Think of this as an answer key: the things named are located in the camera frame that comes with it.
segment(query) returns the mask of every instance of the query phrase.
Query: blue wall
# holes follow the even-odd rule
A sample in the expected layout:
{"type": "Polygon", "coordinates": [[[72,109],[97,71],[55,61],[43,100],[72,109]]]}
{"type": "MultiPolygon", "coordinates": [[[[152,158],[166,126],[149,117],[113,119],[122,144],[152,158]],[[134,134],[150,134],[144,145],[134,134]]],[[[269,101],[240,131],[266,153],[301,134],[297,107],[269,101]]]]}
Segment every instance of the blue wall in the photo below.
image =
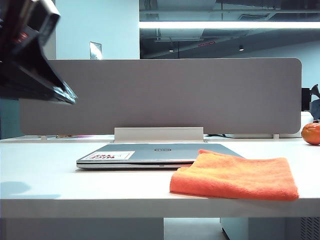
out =
{"type": "Polygon", "coordinates": [[[20,131],[19,101],[0,99],[0,139],[22,136],[20,131]]]}
{"type": "Polygon", "coordinates": [[[139,0],[56,0],[56,59],[90,59],[89,42],[103,59],[139,59],[139,0]]]}
{"type": "Polygon", "coordinates": [[[315,84],[320,85],[320,41],[311,41],[282,47],[269,48],[265,50],[244,52],[227,56],[228,58],[269,58],[286,57],[298,58],[302,63],[302,87],[312,88],[315,84]]]}

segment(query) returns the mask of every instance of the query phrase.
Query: laptop sticker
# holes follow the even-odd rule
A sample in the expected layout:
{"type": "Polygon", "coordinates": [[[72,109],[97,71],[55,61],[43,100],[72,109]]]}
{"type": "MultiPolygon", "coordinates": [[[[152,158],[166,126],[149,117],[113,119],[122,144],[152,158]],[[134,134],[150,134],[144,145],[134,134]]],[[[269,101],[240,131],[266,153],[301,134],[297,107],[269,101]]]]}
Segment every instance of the laptop sticker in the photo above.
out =
{"type": "Polygon", "coordinates": [[[95,151],[82,160],[128,160],[135,151],[95,151]]]}

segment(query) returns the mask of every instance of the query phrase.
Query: dell logo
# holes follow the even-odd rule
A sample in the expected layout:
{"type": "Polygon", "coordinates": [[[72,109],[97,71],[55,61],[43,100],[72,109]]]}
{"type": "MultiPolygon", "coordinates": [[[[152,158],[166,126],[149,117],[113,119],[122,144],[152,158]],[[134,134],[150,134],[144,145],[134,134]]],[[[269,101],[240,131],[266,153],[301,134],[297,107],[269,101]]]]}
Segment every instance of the dell logo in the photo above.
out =
{"type": "Polygon", "coordinates": [[[171,151],[170,148],[156,148],[155,149],[156,152],[169,152],[171,151]]]}

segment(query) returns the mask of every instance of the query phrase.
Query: ceiling lamp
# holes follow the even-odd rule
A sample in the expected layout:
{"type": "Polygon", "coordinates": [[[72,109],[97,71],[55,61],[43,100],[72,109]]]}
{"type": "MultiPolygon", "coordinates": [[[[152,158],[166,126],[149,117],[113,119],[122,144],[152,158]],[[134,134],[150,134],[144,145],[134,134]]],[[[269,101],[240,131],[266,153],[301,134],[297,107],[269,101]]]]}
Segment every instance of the ceiling lamp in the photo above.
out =
{"type": "Polygon", "coordinates": [[[141,21],[141,29],[320,29],[318,21],[141,21]]]}

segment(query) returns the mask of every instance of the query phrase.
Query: ceiling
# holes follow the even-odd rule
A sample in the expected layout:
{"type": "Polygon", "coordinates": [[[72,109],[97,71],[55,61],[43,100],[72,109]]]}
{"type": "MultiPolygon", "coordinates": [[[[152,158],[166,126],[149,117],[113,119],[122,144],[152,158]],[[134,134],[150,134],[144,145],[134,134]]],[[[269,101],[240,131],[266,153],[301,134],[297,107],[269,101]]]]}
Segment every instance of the ceiling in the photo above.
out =
{"type": "MultiPolygon", "coordinates": [[[[320,21],[320,0],[139,0],[140,21],[320,21]]],[[[320,30],[140,29],[140,58],[212,57],[320,40],[320,30]]]]}

